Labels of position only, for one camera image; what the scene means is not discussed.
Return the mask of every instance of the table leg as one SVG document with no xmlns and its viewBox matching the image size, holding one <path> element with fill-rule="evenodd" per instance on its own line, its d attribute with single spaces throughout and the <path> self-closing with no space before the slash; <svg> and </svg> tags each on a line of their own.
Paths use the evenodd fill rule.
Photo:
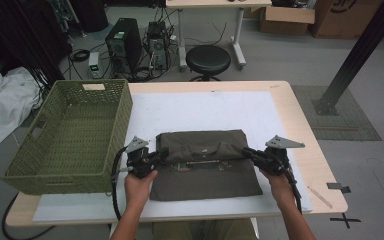
<svg viewBox="0 0 384 240">
<path fill-rule="evenodd" d="M 232 37 L 233 50 L 235 51 L 236 57 L 238 58 L 239 67 L 241 70 L 246 65 L 245 57 L 242 53 L 241 46 L 239 45 L 239 36 L 241 34 L 243 16 L 244 16 L 244 8 L 239 8 L 238 19 L 236 22 L 235 36 Z"/>
<path fill-rule="evenodd" d="M 178 9 L 179 18 L 179 70 L 183 71 L 186 68 L 186 49 L 185 38 L 183 36 L 183 9 Z"/>
<path fill-rule="evenodd" d="M 73 9 L 73 6 L 71 5 L 69 0 L 65 0 L 65 4 L 68 7 L 68 10 L 70 11 L 70 14 L 74 17 L 74 21 L 77 23 L 77 26 L 80 27 L 80 32 L 82 33 L 82 37 L 87 37 L 86 33 L 83 31 L 83 27 L 80 24 L 79 19 L 77 18 L 76 12 Z"/>
</svg>

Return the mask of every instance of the desk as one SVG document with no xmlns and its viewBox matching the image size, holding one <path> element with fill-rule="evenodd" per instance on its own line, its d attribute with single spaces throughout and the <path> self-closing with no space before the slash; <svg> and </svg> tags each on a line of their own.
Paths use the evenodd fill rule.
<svg viewBox="0 0 384 240">
<path fill-rule="evenodd" d="M 339 213 L 347 210 L 347 203 L 339 190 L 327 188 L 327 182 L 336 182 L 329 165 L 315 139 L 310 126 L 287 82 L 244 81 L 244 82 L 198 82 L 198 83 L 133 83 L 130 90 L 135 93 L 184 93 L 208 91 L 265 91 L 273 98 L 279 118 L 288 138 L 299 139 L 305 148 L 293 150 L 297 165 L 306 183 L 314 213 Z M 41 196 L 20 193 L 11 208 L 7 223 L 11 226 L 49 225 L 33 222 Z M 57 225 L 109 223 L 104 220 L 63 221 Z"/>
<path fill-rule="evenodd" d="M 235 36 L 232 37 L 233 49 L 235 51 L 236 57 L 239 61 L 240 69 L 246 65 L 245 57 L 242 53 L 241 46 L 239 45 L 239 37 L 242 27 L 242 18 L 244 15 L 245 7 L 265 7 L 270 6 L 270 0 L 246 0 L 240 2 L 235 0 L 234 2 L 229 2 L 228 0 L 196 0 L 196 1 L 187 1 L 187 0 L 167 0 L 167 8 L 176 8 L 178 9 L 178 18 L 179 18 L 179 60 L 180 60 L 180 69 L 186 67 L 186 50 L 185 50 L 185 39 L 184 39 L 184 29 L 183 29 L 183 9 L 185 8 L 210 8 L 210 7 L 220 7 L 220 8 L 238 8 L 238 16 L 236 20 L 236 29 Z"/>
</svg>

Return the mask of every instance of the green wicker basket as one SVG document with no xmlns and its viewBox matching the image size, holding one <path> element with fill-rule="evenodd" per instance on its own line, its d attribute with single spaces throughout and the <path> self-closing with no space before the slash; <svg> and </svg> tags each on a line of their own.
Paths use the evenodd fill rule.
<svg viewBox="0 0 384 240">
<path fill-rule="evenodd" d="M 57 81 L 2 179 L 33 195 L 110 191 L 132 105 L 125 80 Z"/>
</svg>

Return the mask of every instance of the electronic equipment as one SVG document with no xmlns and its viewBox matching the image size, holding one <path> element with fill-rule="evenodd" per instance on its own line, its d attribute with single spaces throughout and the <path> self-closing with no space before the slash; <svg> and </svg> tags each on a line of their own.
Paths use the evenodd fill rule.
<svg viewBox="0 0 384 240">
<path fill-rule="evenodd" d="M 132 173 L 137 178 L 144 178 L 148 176 L 153 170 L 157 168 L 163 158 L 167 157 L 169 154 L 168 148 L 163 148 L 161 152 L 155 151 L 153 153 L 148 153 L 148 141 L 142 140 L 138 137 L 134 137 L 128 146 L 120 149 L 115 155 L 112 170 L 111 170 L 111 188 L 112 188 L 112 200 L 115 215 L 117 219 L 120 220 L 121 214 L 118 209 L 117 204 L 117 179 L 120 172 L 128 171 Z M 127 167 L 119 167 L 119 162 L 123 152 L 127 153 Z"/>
<path fill-rule="evenodd" d="M 292 171 L 292 166 L 289 164 L 287 148 L 303 148 L 304 143 L 298 143 L 288 140 L 279 136 L 275 136 L 268 142 L 266 142 L 267 148 L 264 151 L 254 150 L 252 148 L 244 148 L 243 154 L 247 158 L 251 159 L 254 166 L 264 171 L 269 175 L 280 176 L 284 174 L 288 179 L 289 184 L 292 187 L 292 193 L 294 194 L 297 208 L 300 213 L 301 209 L 301 194 L 296 186 L 297 181 Z"/>
<path fill-rule="evenodd" d="M 165 22 L 150 22 L 146 34 L 151 56 L 150 64 L 157 70 L 167 70 L 169 36 Z"/>
<path fill-rule="evenodd" d="M 120 18 L 105 38 L 115 73 L 133 73 L 142 55 L 136 19 Z"/>
<path fill-rule="evenodd" d="M 89 70 L 94 79 L 101 78 L 101 66 L 99 62 L 99 52 L 92 52 L 89 55 Z"/>
</svg>

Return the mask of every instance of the white sheet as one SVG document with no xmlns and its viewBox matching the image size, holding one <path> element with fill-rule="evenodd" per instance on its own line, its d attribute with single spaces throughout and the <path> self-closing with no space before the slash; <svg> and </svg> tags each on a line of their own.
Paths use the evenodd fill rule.
<svg viewBox="0 0 384 240">
<path fill-rule="evenodd" d="M 38 106 L 39 87 L 25 68 L 0 74 L 0 143 Z"/>
<path fill-rule="evenodd" d="M 275 135 L 287 138 L 280 123 L 273 99 L 268 92 L 203 92 L 133 94 L 133 109 L 126 136 L 126 145 L 135 135 L 149 140 L 149 151 L 155 151 L 155 136 L 162 132 L 242 129 L 251 148 L 264 150 L 265 142 Z M 292 152 L 289 158 L 298 189 L 302 210 L 312 210 L 305 183 Z M 122 156 L 122 167 L 127 156 Z M 280 214 L 270 191 L 268 180 L 255 168 L 264 192 L 260 196 L 190 201 L 148 201 L 142 221 L 176 218 L 214 218 Z M 125 208 L 124 177 L 117 184 L 120 211 Z M 34 222 L 53 221 L 116 221 L 111 197 L 104 193 L 43 195 Z"/>
</svg>

